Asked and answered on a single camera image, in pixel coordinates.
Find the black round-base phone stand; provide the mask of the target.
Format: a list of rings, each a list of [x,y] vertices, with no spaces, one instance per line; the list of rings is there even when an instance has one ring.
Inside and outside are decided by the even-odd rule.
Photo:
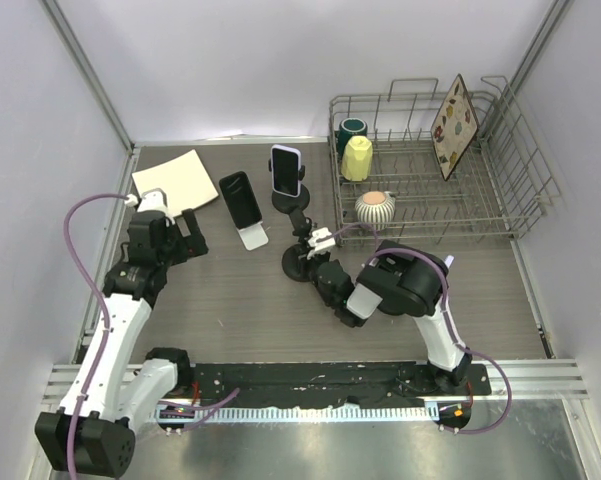
[[[289,219],[293,227],[292,235],[297,238],[297,241],[285,250],[281,259],[282,270],[289,279],[300,283],[310,282],[316,287],[317,266],[308,256],[311,251],[309,240],[317,224],[306,217],[299,208],[291,211]]]

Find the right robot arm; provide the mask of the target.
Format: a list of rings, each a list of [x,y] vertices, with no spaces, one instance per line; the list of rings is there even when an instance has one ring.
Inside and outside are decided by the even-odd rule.
[[[461,340],[450,312],[446,260],[384,241],[356,279],[329,254],[309,261],[307,275],[325,305],[350,328],[363,326],[376,311],[412,318],[427,348],[427,365],[436,391],[452,395],[468,381],[472,354]]]

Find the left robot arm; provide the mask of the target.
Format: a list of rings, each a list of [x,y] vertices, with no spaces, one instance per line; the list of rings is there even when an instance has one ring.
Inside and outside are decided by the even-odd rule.
[[[170,267],[207,254],[206,240],[191,209],[181,217],[163,212],[132,215],[123,257],[107,272],[104,311],[79,372],[58,409],[39,415],[34,432],[56,471],[121,477],[131,463],[136,437],[158,402],[185,397],[193,385],[188,354],[158,347],[139,374],[123,378],[136,340],[149,320]]]

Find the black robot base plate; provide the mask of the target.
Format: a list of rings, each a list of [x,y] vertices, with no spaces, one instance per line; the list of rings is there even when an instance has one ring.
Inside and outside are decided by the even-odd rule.
[[[324,409],[353,403],[362,408],[421,406],[426,397],[492,393],[486,367],[473,364],[468,383],[439,386],[431,368],[407,362],[197,363],[187,381],[164,395],[212,405],[238,390],[239,408]]]

